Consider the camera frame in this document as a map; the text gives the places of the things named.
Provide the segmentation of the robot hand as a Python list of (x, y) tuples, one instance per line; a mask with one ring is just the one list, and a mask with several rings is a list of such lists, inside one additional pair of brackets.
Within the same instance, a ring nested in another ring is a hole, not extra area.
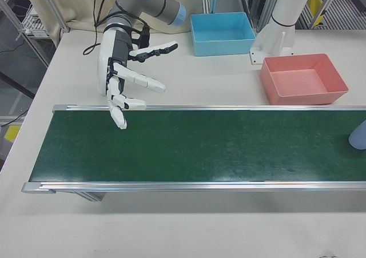
[(111, 28), (103, 33), (97, 63), (98, 91), (107, 98), (110, 115), (118, 128), (127, 128), (124, 110), (146, 109), (145, 101), (123, 94), (126, 81), (157, 93), (164, 93), (166, 89), (160, 81), (129, 69), (128, 60), (144, 62), (149, 57), (168, 54), (177, 48), (178, 43), (172, 41), (134, 50), (132, 38), (124, 29)]

